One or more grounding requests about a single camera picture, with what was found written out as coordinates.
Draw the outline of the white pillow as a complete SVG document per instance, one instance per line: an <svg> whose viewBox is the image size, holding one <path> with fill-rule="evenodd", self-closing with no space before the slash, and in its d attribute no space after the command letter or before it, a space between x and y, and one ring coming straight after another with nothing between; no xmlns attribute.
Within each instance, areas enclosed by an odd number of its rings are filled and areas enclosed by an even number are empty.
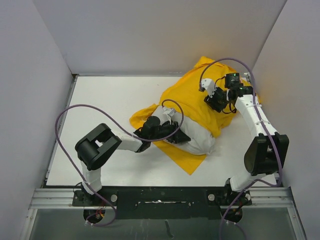
<svg viewBox="0 0 320 240"><path fill-rule="evenodd" d="M165 120L169 120L168 116L164 113L164 110L160 106L156 107L156 110L152 113L152 116L158 117L161 124L165 123ZM179 125L182 120L182 114L175 112L170 119L174 122L178 122ZM168 143L171 146L174 146L176 149L180 149L184 152L198 156L208 156L214 152L216 139L207 129L190 119L188 116L184 116L180 130L190 137L190 141L177 144L169 143L167 140L162 142Z"/></svg>

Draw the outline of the yellow printed pillowcase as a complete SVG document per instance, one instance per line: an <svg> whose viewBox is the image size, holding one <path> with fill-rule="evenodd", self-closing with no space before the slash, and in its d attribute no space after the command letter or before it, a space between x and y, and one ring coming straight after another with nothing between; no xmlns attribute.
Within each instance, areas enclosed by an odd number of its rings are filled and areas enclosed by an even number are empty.
<svg viewBox="0 0 320 240"><path fill-rule="evenodd" d="M156 108L164 104L181 113L180 123L183 124L184 116L189 117L207 129L216 140L221 135L222 129L231 124L235 113L225 114L212 110L204 102L207 94L199 91L199 81L209 78L218 81L217 86L224 88L225 82L222 78L228 73L234 73L235 70L226 64L219 62L212 64L212 62L211 58L200 57L191 70L162 93L158 104L152 104L134 113L129 119L130 125L135 129L142 127ZM154 144L189 175L192 175L205 158L210 156L194 155L164 141L156 141Z"/></svg>

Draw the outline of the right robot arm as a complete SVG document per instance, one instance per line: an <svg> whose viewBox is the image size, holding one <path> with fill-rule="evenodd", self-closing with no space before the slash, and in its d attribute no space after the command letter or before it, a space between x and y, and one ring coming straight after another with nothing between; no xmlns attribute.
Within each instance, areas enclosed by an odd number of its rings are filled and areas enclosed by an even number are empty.
<svg viewBox="0 0 320 240"><path fill-rule="evenodd" d="M244 154L244 171L230 178L230 187L222 192L223 200L233 205L249 184L282 170L290 141L272 126L253 87L244 85L239 73L228 73L222 79L224 88L210 78L200 80L200 90L207 92L204 102L218 113L228 105L233 106L243 117L252 138Z"/></svg>

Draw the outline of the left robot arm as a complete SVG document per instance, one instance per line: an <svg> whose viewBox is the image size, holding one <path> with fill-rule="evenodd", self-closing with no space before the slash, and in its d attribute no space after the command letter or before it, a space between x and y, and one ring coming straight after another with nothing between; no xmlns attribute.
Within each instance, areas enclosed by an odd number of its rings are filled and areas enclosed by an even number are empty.
<svg viewBox="0 0 320 240"><path fill-rule="evenodd" d="M101 168L116 150L128 150L141 153L151 146L151 140L164 138L170 144L185 144L191 138L179 128L177 121L161 121L150 116L133 136L114 133L105 123L101 123L79 140L75 145L78 159L81 161L84 181L82 188L84 200L95 206L102 199Z"/></svg>

